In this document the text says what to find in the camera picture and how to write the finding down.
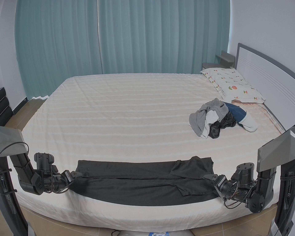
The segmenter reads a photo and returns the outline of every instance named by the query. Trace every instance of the white label sticker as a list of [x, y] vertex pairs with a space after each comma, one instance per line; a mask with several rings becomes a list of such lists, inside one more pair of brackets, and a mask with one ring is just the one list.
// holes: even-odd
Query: white label sticker
[[72, 180], [71, 180], [71, 178], [70, 178], [70, 176], [69, 176], [69, 174], [68, 174], [67, 172], [65, 172], [65, 175], [67, 176], [68, 180], [69, 180], [70, 182], [72, 182]]
[[223, 183], [223, 181], [225, 180], [225, 176], [222, 178], [222, 180], [218, 183], [218, 187], [220, 187], [220, 185]]

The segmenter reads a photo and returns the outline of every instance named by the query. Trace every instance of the wall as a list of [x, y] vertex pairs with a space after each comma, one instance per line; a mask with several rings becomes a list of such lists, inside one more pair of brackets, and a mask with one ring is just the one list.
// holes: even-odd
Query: wall
[[16, 5], [17, 0], [0, 0], [0, 86], [5, 88], [12, 110], [26, 98], [15, 50]]
[[239, 42], [295, 71], [295, 1], [231, 0], [228, 53]]

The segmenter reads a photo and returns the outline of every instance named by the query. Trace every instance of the black garment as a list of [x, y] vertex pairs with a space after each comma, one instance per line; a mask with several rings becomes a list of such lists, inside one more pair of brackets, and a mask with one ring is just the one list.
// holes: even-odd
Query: black garment
[[101, 201], [134, 206], [171, 206], [217, 197], [209, 180], [211, 157], [154, 163], [79, 160], [83, 174], [70, 186], [74, 192]]
[[225, 129], [226, 127], [234, 127], [236, 125], [236, 120], [231, 112], [228, 112], [222, 121], [216, 121], [211, 124], [209, 134], [211, 138], [218, 138], [220, 134], [220, 129]]

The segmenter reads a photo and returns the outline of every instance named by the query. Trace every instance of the patterned pillow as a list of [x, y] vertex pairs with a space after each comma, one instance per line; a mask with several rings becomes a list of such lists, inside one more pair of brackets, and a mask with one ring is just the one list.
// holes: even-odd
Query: patterned pillow
[[234, 68], [208, 68], [203, 73], [214, 85], [223, 100], [240, 102], [263, 103], [265, 99], [253, 87], [247, 83], [239, 72]]

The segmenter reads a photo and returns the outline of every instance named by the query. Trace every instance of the white cloth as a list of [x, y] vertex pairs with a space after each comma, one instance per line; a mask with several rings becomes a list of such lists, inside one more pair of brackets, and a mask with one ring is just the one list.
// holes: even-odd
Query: white cloth
[[213, 111], [213, 110], [208, 111], [206, 113], [206, 118], [205, 118], [205, 127], [200, 137], [207, 138], [210, 132], [210, 124], [213, 124], [218, 120], [219, 120], [219, 117], [216, 111]]
[[246, 113], [245, 117], [239, 122], [239, 124], [242, 124], [244, 129], [249, 132], [254, 132], [258, 128], [258, 124], [249, 112]]
[[[237, 125], [217, 139], [198, 137], [189, 114], [220, 95], [204, 75], [105, 74], [65, 80], [23, 129], [30, 147], [54, 156], [60, 173], [78, 160], [161, 162], [211, 157], [216, 174], [230, 178], [236, 166], [257, 163], [257, 149], [280, 132], [265, 107], [241, 104], [259, 124], [250, 133]], [[24, 192], [12, 168], [19, 203], [53, 219], [84, 226], [166, 232], [218, 224], [250, 214], [243, 204], [229, 210], [221, 198], [179, 206], [127, 206], [81, 196]], [[273, 185], [278, 201], [280, 168]]]

